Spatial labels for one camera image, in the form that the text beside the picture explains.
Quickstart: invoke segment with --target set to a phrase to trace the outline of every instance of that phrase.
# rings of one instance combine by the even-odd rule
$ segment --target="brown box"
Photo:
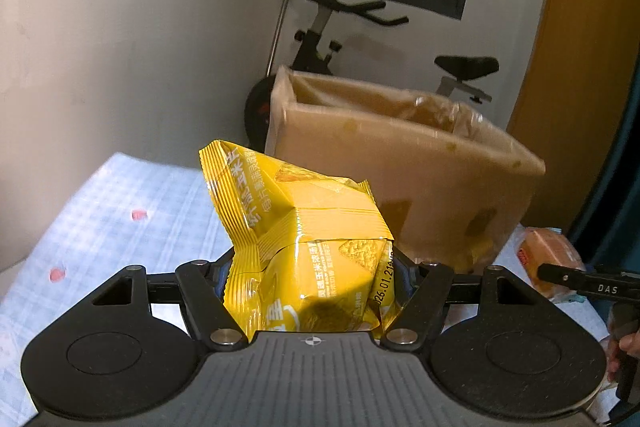
[[[280,68],[266,153],[368,180],[396,246],[457,272],[490,264],[524,215],[544,162],[463,103]]]

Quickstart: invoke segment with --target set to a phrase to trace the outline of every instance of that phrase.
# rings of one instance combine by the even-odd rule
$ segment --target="yellow snack bag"
[[[395,315],[393,237],[367,182],[311,172],[233,143],[200,151],[236,250],[225,306],[257,330],[379,330]]]

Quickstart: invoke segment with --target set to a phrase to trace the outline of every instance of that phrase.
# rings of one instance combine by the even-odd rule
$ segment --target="black bike saddle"
[[[440,55],[434,63],[456,79],[475,80],[481,76],[495,73],[500,69],[498,59],[495,57],[455,57]]]

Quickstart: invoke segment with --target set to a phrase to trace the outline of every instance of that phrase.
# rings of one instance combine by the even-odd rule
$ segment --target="triangular cutout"
[[[528,296],[521,293],[520,290],[507,278],[500,277],[498,284],[498,304],[520,304],[532,306],[535,304]]]
[[[131,289],[133,283],[131,277],[123,277],[118,280],[105,293],[94,301],[95,306],[123,306],[131,304]]]

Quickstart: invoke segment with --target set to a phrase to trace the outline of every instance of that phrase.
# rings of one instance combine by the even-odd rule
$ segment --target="metal pole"
[[[278,49],[278,41],[280,40],[280,33],[282,31],[282,24],[284,22],[284,15],[287,12],[290,0],[282,0],[280,6],[280,14],[278,15],[278,22],[276,22],[276,31],[273,34],[273,41],[271,42],[271,53],[269,53],[269,62],[267,63],[267,71],[264,76],[271,76],[271,70],[273,70],[273,61],[276,58],[276,51]]]

